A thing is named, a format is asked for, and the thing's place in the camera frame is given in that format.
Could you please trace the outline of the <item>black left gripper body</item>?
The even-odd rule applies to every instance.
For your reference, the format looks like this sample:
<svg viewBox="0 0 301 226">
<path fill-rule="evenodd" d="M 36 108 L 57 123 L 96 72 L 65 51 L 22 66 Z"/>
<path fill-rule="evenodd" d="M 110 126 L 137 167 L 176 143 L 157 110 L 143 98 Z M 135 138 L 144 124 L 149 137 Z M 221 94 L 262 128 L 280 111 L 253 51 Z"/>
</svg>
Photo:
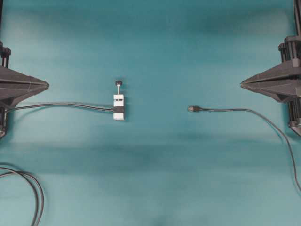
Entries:
<svg viewBox="0 0 301 226">
<path fill-rule="evenodd" d="M 1 66 L 8 68 L 9 57 L 11 55 L 11 50 L 7 47 L 3 47 L 3 43 L 0 43 L 0 57 L 2 59 Z M 3 104 L 0 104 L 0 138 L 3 138 L 6 134 L 6 124 L 7 124 L 7 112 Z"/>
</svg>

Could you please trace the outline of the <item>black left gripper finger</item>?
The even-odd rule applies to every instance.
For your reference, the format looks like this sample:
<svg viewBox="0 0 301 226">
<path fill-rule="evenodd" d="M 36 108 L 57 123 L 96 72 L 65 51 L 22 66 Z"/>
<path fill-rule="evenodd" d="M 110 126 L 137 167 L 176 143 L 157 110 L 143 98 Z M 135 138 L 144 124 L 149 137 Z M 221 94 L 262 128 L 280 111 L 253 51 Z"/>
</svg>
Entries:
<svg viewBox="0 0 301 226">
<path fill-rule="evenodd" d="M 19 102 L 47 90 L 49 85 L 2 84 L 0 86 L 0 105 L 16 106 Z"/>
<path fill-rule="evenodd" d="M 35 77 L 19 73 L 17 71 L 11 70 L 9 68 L 0 67 L 0 82 L 1 83 L 20 83 L 28 85 L 42 85 L 49 87 L 46 81 L 37 79 Z"/>
</svg>

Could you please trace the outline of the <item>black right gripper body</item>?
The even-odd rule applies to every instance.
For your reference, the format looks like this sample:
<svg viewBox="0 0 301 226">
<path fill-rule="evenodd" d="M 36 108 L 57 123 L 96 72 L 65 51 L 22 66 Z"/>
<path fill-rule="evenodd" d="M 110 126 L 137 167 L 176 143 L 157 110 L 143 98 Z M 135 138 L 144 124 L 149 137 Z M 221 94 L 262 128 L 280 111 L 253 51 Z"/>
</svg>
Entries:
<svg viewBox="0 0 301 226">
<path fill-rule="evenodd" d="M 301 37 L 287 36 L 278 46 L 282 62 L 291 61 L 294 68 L 301 68 Z M 301 135 L 301 73 L 290 75 L 289 79 L 297 81 L 296 94 L 287 102 L 288 127 L 298 136 Z"/>
</svg>

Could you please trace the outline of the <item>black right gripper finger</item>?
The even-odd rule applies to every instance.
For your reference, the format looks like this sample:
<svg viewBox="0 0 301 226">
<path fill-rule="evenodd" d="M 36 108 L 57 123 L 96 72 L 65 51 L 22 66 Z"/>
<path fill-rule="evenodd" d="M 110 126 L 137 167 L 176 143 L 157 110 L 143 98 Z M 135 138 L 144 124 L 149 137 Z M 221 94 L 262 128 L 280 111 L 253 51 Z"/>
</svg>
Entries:
<svg viewBox="0 0 301 226">
<path fill-rule="evenodd" d="M 288 78 L 289 76 L 299 75 L 301 73 L 300 61 L 285 61 L 262 73 L 258 73 L 241 82 L 242 84 L 249 84 L 255 82 L 279 80 Z"/>
<path fill-rule="evenodd" d="M 301 97 L 301 80 L 241 83 L 241 87 L 271 97 L 278 102 L 288 102 Z"/>
</svg>

